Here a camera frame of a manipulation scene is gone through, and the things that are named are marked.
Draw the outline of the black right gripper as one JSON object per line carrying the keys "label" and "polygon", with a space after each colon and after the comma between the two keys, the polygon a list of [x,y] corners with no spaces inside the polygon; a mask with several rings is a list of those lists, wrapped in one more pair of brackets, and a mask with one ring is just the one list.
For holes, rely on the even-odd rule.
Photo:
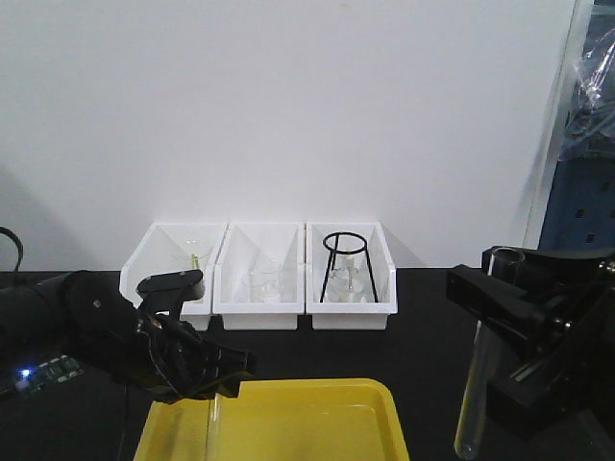
{"label": "black right gripper", "polygon": [[509,346],[520,368],[487,384],[487,415],[523,439],[587,410],[614,437],[614,255],[527,254],[517,286],[457,265],[446,296]]}

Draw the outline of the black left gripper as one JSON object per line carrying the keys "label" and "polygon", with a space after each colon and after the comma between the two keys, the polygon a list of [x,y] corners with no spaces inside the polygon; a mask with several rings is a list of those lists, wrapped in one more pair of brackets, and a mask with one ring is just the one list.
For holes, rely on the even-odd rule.
{"label": "black left gripper", "polygon": [[256,372],[256,357],[206,342],[181,320],[184,303],[205,294],[200,269],[157,274],[136,287],[139,306],[98,272],[77,271],[61,282],[67,313],[65,354],[132,384],[155,400],[235,399]]}

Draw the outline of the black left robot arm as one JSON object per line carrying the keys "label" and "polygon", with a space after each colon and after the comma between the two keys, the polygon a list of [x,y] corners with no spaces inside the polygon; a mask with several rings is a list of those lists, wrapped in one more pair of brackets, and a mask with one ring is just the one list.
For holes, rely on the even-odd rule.
{"label": "black left robot arm", "polygon": [[136,292],[139,306],[91,271],[2,289],[2,371],[66,355],[160,402],[237,397],[254,355],[207,339],[181,317],[205,293],[203,272],[149,276]]}

